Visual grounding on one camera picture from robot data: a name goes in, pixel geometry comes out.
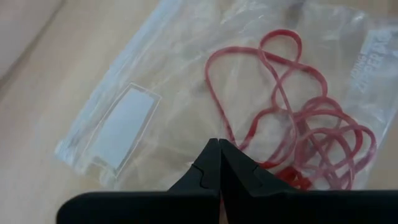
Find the plastic bag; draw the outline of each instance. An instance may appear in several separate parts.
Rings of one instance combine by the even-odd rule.
[[[107,187],[164,190],[184,175],[209,138],[229,139],[259,162],[269,161],[284,142],[280,151],[287,157],[275,167],[268,166],[271,172],[283,176],[293,169],[290,181],[305,179],[307,189],[361,189],[373,165],[374,150],[398,106],[396,25],[355,9],[294,0],[164,0],[115,60],[56,154],[78,173]],[[263,49],[287,58],[288,65],[275,63],[269,55],[263,59],[279,77],[296,66],[282,82],[293,113],[279,113],[288,108],[277,88],[275,102],[280,110],[261,116],[248,142],[253,120],[273,104],[277,78],[259,60],[261,56],[241,49],[241,54],[225,55],[211,64],[211,94],[205,65],[219,49],[256,49],[264,35],[281,29],[294,30],[289,34],[301,37],[301,67],[290,63],[299,54],[298,43],[280,35]],[[323,114],[306,118],[304,132],[294,128],[292,120],[298,119],[294,111],[309,99],[324,96],[319,80],[308,76],[307,65],[322,73],[327,97],[353,121],[347,124]],[[328,103],[317,107],[312,109],[331,110]],[[369,130],[334,131],[350,123]],[[328,129],[328,137],[314,133],[315,140],[302,140],[310,130],[320,128]],[[366,132],[374,133],[374,139]],[[328,149],[314,150],[316,142],[325,143],[327,138],[330,143],[322,146]],[[353,152],[359,142],[360,148]],[[342,149],[342,144],[351,151]],[[304,156],[298,145],[302,153],[311,154],[301,164],[297,158]]]

